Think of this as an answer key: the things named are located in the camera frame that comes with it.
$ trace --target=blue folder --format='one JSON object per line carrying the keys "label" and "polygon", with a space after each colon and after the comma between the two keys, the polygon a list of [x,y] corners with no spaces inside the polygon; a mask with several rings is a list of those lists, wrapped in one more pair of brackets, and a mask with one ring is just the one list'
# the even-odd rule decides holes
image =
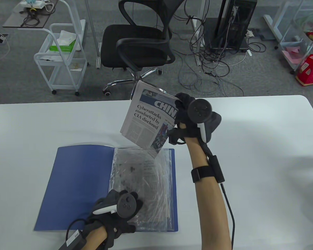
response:
{"label": "blue folder", "polygon": [[[76,145],[58,148],[35,231],[67,230],[78,218],[86,219],[95,202],[106,197],[115,148]],[[178,231],[175,156],[172,156],[173,221]],[[72,230],[84,227],[77,222]]]}

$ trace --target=chair caster wheel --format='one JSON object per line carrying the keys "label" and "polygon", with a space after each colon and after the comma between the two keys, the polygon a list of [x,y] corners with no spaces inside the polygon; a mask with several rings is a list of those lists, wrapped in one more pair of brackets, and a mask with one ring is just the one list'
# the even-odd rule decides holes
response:
{"label": "chair caster wheel", "polygon": [[103,92],[103,94],[104,94],[105,96],[111,95],[111,93],[110,93],[109,90],[103,90],[102,92]]}

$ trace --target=hand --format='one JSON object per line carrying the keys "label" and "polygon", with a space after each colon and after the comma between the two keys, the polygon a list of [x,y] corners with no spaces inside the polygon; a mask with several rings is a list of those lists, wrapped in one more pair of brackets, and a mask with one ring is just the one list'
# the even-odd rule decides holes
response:
{"label": "hand", "polygon": [[[118,193],[115,190],[111,190],[106,198],[101,198],[95,203],[92,212],[99,209],[100,205],[113,205],[114,202],[117,202],[119,197],[125,193],[128,192],[123,190]],[[134,225],[129,225],[128,221],[136,216],[142,208],[143,202],[138,199],[138,194],[136,192],[132,192],[130,194],[136,200],[136,210],[130,217],[121,218],[118,213],[112,214],[110,212],[99,215],[91,213],[91,215],[87,218],[87,224],[82,232],[82,235],[86,237],[91,231],[104,226],[107,232],[107,240],[105,241],[104,246],[104,249],[106,250],[113,246],[114,239],[120,237],[122,233],[134,233],[136,228]]]}
{"label": "hand", "polygon": [[188,107],[189,104],[195,100],[192,96],[185,93],[178,93],[175,95],[179,100],[175,101],[175,105],[178,109],[178,113],[176,115],[175,123],[178,128],[186,129],[187,135],[189,137],[197,137],[199,133],[198,127],[196,123],[193,123],[188,116]]}

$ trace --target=plastic bag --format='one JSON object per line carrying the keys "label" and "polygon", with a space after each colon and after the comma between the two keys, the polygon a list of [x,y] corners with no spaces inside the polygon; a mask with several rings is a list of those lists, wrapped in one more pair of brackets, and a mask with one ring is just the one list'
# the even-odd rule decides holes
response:
{"label": "plastic bag", "polygon": [[135,191],[144,202],[130,222],[136,230],[173,231],[172,162],[169,149],[154,159],[148,150],[117,148],[114,152],[109,190]]}
{"label": "plastic bag", "polygon": [[301,17],[296,20],[296,23],[302,28],[304,32],[313,31],[313,12],[306,17]]}

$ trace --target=forearm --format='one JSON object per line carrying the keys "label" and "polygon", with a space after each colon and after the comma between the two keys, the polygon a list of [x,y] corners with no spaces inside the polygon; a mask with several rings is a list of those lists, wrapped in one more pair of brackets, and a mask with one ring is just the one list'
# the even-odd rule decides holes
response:
{"label": "forearm", "polygon": [[86,237],[87,243],[82,248],[82,250],[96,250],[99,245],[107,238],[107,231],[105,227],[100,227],[94,231],[91,231],[90,234]]}
{"label": "forearm", "polygon": [[[208,159],[197,138],[185,138],[193,168],[207,166]],[[214,177],[196,182],[203,250],[231,250],[225,203]]]}

